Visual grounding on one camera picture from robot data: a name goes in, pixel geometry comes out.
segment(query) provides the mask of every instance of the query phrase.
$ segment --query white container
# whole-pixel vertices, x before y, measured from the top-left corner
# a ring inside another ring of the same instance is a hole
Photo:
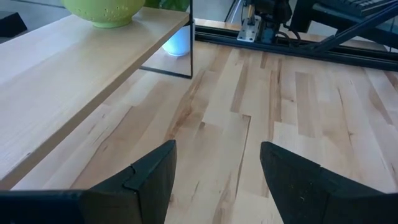
[[[188,54],[191,50],[190,43],[190,26],[184,26],[177,31],[171,38],[163,45],[163,49],[169,55],[180,57]],[[193,23],[193,38],[195,36],[195,22]]]

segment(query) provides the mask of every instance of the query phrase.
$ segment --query wooden shelf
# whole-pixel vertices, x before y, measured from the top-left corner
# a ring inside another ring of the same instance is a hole
[[[98,29],[68,16],[0,45],[0,189],[10,189],[188,22],[143,8]]]

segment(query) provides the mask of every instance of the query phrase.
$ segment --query green bowl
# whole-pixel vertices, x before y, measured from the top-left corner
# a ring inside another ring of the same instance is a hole
[[[145,0],[63,0],[63,5],[76,16],[100,28],[121,27],[144,5]]]

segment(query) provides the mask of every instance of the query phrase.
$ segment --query butcher block countertop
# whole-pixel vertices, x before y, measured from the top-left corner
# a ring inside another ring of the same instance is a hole
[[[204,23],[227,27],[197,20]],[[154,57],[189,67],[189,57]],[[261,169],[262,141],[397,191],[398,73],[203,42],[194,63],[193,80],[134,72],[13,189],[86,189],[176,139],[170,224],[282,223]],[[24,121],[33,112],[15,113]]]
[[[0,189],[28,173],[188,16],[142,8],[117,29],[68,16],[1,44]]]

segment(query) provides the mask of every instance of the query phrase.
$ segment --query green colander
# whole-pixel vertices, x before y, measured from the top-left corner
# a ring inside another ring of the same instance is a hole
[[[100,28],[127,25],[131,17],[144,5],[145,0],[62,0],[63,5],[76,16],[93,22]]]

